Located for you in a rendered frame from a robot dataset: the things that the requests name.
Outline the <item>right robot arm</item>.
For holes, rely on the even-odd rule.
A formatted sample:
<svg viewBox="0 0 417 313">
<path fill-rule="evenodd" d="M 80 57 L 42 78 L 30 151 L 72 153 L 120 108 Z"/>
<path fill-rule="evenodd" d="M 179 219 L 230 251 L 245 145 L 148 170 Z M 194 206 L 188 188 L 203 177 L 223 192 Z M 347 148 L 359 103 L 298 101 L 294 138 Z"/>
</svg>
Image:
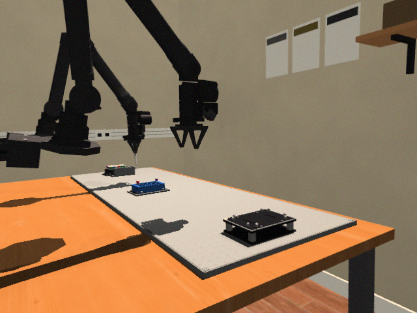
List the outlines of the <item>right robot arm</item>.
<svg viewBox="0 0 417 313">
<path fill-rule="evenodd" d="M 193 102 L 193 117 L 213 121 L 218 114 L 218 84 L 198 80 L 201 65 L 180 41 L 151 0 L 125 0 L 166 54 L 179 74 L 179 100 Z M 101 110 L 101 96 L 93 86 L 94 80 L 87 0 L 63 0 L 70 69 L 74 86 L 65 101 L 65 113 L 59 113 L 53 139 L 56 145 L 90 147 L 88 115 Z M 198 82 L 198 83 L 194 83 Z M 67 102 L 68 101 L 68 102 Z M 99 107 L 99 108 L 98 108 Z M 79 111 L 79 112 L 78 112 Z"/>
</svg>

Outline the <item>blue grid rack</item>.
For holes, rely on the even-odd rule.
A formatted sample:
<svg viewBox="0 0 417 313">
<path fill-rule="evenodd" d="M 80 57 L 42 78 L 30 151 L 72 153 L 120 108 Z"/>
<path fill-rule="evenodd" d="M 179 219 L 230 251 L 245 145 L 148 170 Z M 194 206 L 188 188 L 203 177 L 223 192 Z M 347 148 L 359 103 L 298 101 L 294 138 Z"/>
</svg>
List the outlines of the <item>blue grid rack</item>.
<svg viewBox="0 0 417 313">
<path fill-rule="evenodd" d="M 165 189 L 165 183 L 162 183 L 162 182 L 155 183 L 155 181 L 140 183 L 140 185 L 132 184 L 133 191 L 134 192 L 138 191 L 138 194 L 140 194 L 141 191 L 143 191 L 143 193 L 154 192 L 154 191 L 162 190 L 162 188 Z"/>
</svg>

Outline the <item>white perforated base plate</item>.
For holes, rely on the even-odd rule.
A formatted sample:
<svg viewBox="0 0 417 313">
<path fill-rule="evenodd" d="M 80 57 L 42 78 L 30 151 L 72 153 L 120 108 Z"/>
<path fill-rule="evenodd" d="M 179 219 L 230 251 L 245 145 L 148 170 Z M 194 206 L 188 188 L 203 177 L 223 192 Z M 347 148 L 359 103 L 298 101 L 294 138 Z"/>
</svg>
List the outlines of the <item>white perforated base plate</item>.
<svg viewBox="0 0 417 313">
<path fill-rule="evenodd" d="M 204 279 L 357 225 L 357 220 L 156 168 L 135 175 L 70 177 Z M 135 196 L 132 184 L 155 181 L 170 191 Z M 295 232 L 254 245 L 223 230 L 223 218 L 261 208 L 295 217 Z"/>
</svg>

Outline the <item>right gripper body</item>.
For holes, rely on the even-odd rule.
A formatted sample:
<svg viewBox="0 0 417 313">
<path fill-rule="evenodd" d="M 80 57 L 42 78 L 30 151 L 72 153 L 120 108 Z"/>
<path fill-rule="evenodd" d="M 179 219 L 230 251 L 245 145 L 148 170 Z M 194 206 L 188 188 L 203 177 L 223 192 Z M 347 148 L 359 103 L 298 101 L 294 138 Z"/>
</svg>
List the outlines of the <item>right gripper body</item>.
<svg viewBox="0 0 417 313">
<path fill-rule="evenodd" d="M 196 100 L 182 100 L 179 101 L 179 117 L 173 118 L 173 122 L 180 122 L 175 126 L 203 126 L 203 124 L 197 124 L 196 121 L 205 122 L 204 117 L 193 117 L 193 102 Z"/>
</svg>

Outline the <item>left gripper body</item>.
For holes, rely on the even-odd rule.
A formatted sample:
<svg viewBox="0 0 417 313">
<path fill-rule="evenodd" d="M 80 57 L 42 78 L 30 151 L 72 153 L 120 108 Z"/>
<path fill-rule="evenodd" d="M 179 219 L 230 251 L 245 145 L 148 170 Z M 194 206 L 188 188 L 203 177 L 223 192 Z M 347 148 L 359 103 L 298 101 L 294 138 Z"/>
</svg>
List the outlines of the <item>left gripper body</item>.
<svg viewBox="0 0 417 313">
<path fill-rule="evenodd" d="M 139 125 L 132 125 L 131 127 L 130 125 L 128 125 L 128 135 L 122 136 L 122 138 L 124 138 L 124 141 L 144 140 L 145 135 L 139 135 L 138 126 Z"/>
</svg>

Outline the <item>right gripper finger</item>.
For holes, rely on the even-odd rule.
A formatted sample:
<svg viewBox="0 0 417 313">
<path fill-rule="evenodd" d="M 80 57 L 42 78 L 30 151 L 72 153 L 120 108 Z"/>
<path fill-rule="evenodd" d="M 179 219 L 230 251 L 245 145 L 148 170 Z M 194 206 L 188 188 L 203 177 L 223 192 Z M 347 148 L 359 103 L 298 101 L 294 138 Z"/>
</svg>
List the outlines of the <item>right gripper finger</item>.
<svg viewBox="0 0 417 313">
<path fill-rule="evenodd" d="M 179 147 L 184 147 L 184 144 L 186 142 L 186 138 L 187 138 L 187 135 L 188 135 L 188 128 L 187 128 L 187 126 L 173 126 L 173 127 L 170 127 L 170 129 L 171 129 L 173 135 L 175 136 Z M 182 143 L 180 142 L 179 136 L 177 134 L 177 130 L 183 130 L 184 131 Z"/>
<path fill-rule="evenodd" d="M 194 149 L 198 149 L 209 126 L 187 126 Z M 195 130 L 201 130 L 198 142 L 195 142 Z"/>
</svg>

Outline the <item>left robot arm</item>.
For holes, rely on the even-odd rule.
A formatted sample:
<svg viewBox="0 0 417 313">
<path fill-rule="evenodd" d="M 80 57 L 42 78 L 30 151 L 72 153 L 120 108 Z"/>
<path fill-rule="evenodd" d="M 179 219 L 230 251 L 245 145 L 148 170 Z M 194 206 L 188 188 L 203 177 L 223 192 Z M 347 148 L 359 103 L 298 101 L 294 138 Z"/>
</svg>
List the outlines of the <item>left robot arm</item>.
<svg viewBox="0 0 417 313">
<path fill-rule="evenodd" d="M 94 43 L 91 40 L 91 51 L 93 56 L 93 67 L 97 70 L 99 75 L 107 83 L 109 88 L 113 91 L 117 100 L 121 103 L 122 108 L 127 115 L 127 124 L 138 125 L 139 135 L 145 133 L 145 125 L 151 125 L 152 117 L 150 112 L 137 111 L 137 102 L 129 94 L 129 92 L 122 86 L 120 81 L 108 67 L 106 62 L 102 59 L 96 50 Z M 49 102 L 44 105 L 44 112 L 41 114 L 41 119 L 38 119 L 35 134 L 53 135 L 55 132 L 56 121 L 59 119 L 59 113 L 64 111 L 63 101 L 66 79 L 68 76 L 68 69 L 70 65 L 68 43 L 66 33 L 61 33 L 61 43 L 55 65 L 53 81 L 50 90 Z M 137 121 L 138 118 L 138 121 Z M 142 126 L 142 129 L 141 129 Z"/>
</svg>

